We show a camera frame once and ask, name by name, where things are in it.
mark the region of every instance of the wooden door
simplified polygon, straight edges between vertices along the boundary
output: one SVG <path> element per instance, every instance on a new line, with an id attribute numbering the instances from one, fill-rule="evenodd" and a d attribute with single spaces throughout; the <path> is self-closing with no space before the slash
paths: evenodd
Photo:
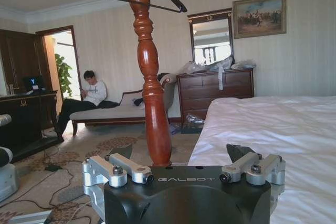
<path id="1" fill-rule="evenodd" d="M 51 88 L 48 62 L 43 40 L 35 34 L 0 30 L 0 49 L 7 86 L 15 93 L 26 92 L 23 78 L 42 75 L 47 88 Z"/>

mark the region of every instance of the wooden mirror frame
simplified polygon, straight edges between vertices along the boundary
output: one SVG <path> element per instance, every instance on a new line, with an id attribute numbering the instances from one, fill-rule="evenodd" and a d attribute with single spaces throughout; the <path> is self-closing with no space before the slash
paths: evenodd
<path id="1" fill-rule="evenodd" d="M 194 29 L 193 24 L 211 22 L 220 19 L 228 19 L 229 23 L 229 41 L 231 45 L 231 56 L 233 57 L 232 64 L 235 63 L 234 50 L 233 50 L 233 32 L 232 32 L 232 8 L 213 10 L 211 12 L 197 13 L 188 15 L 191 49 L 193 53 L 193 62 L 195 62 L 195 42 L 194 42 Z"/>

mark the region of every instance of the wooden desk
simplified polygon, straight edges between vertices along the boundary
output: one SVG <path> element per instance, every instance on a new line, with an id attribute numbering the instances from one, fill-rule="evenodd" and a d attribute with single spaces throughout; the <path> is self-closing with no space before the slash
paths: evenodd
<path id="1" fill-rule="evenodd" d="M 41 133 L 47 125 L 56 125 L 56 91 L 0 97 L 0 114 L 12 117 L 11 123 L 0 127 L 0 146 L 12 150 L 13 162 L 64 141 L 61 134 Z"/>

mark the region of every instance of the black pants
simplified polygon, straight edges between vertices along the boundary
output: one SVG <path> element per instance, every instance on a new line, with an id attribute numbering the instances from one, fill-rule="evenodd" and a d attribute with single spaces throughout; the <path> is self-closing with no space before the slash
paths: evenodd
<path id="1" fill-rule="evenodd" d="M 78 111 L 84 111 L 84 110 L 92 110 L 96 108 L 97 107 L 92 102 L 78 101 L 74 99 L 65 99 L 63 101 L 61 113 L 59 114 L 59 118 L 58 118 L 58 123 L 57 123 L 58 130 L 60 131 L 61 134 L 63 134 L 70 120 L 70 115 L 72 113 L 75 113 Z"/>

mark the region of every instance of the patterned carpet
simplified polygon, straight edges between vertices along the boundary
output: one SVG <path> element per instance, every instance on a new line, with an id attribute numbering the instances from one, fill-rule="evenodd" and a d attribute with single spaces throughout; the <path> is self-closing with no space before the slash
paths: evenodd
<path id="1" fill-rule="evenodd" d="M 81 163 L 85 157 L 104 157 L 114 148 L 132 145 L 131 159 L 142 165 L 151 165 L 144 125 L 89 128 L 81 125 L 76 137 L 72 137 L 71 125 L 69 127 L 62 144 L 14 164 L 20 176 L 20 188 L 0 203 L 1 224 L 16 215 L 46 210 L 52 210 L 51 223 L 66 224 L 79 207 L 89 202 L 82 188 Z M 174 135 L 172 162 L 186 163 L 197 139 L 198 135 Z M 55 172 L 45 170 L 50 164 L 61 169 Z M 98 215 L 87 204 L 73 216 L 71 224 L 96 224 L 98 221 Z"/>

